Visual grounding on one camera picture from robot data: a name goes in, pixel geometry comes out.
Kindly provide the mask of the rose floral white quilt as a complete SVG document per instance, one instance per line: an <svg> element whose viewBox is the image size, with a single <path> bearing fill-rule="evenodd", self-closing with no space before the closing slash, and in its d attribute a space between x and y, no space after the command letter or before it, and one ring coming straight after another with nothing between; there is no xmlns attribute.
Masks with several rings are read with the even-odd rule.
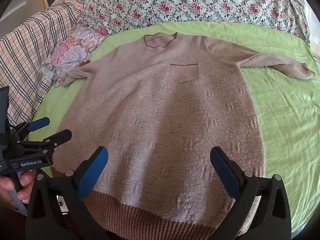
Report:
<svg viewBox="0 0 320 240"><path fill-rule="evenodd" d="M83 20L108 35L165 22L227 21L256 24L310 40L299 0L86 0Z"/></svg>

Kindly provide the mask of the plaid checked blanket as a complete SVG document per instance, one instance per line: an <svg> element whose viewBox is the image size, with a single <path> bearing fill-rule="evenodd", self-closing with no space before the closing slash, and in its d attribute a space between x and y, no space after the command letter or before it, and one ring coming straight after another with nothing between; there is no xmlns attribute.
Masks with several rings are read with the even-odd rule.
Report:
<svg viewBox="0 0 320 240"><path fill-rule="evenodd" d="M8 119L31 121L52 82L42 65L82 16L85 0L56 0L1 38L1 87L9 87Z"/></svg>

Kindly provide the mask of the light green bed sheet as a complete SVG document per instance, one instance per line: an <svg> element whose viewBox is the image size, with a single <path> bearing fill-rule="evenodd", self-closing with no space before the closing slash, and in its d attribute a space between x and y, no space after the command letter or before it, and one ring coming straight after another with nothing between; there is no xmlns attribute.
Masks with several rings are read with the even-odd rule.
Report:
<svg viewBox="0 0 320 240"><path fill-rule="evenodd" d="M182 33L231 41L263 53L278 53L319 68L300 38L258 25L230 22L163 23L109 36L96 49L97 60L119 45L146 34ZM292 231L305 226L319 203L319 75L285 77L268 68L243 69L258 113L266 151L266 174L280 174L287 192Z"/></svg>

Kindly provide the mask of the purple pink floral pillow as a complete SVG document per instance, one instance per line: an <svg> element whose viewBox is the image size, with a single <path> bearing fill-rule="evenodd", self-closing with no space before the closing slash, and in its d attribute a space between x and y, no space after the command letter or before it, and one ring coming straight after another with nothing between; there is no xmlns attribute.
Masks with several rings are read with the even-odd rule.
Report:
<svg viewBox="0 0 320 240"><path fill-rule="evenodd" d="M55 87L61 86L62 77L71 69L86 63L107 36L108 32L104 28L94 30L79 23L42 63L44 76L51 80Z"/></svg>

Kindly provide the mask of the beige knit sweater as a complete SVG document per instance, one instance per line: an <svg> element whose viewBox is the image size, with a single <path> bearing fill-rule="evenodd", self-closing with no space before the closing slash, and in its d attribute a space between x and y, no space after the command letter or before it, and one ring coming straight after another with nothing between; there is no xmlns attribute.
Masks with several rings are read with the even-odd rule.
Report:
<svg viewBox="0 0 320 240"><path fill-rule="evenodd" d="M214 37L157 33L68 71L84 84L60 123L71 140L53 174L99 147L109 158L84 203L126 239L208 239L233 205L210 163L219 146L240 167L265 174L259 121L242 67L313 77L306 64Z"/></svg>

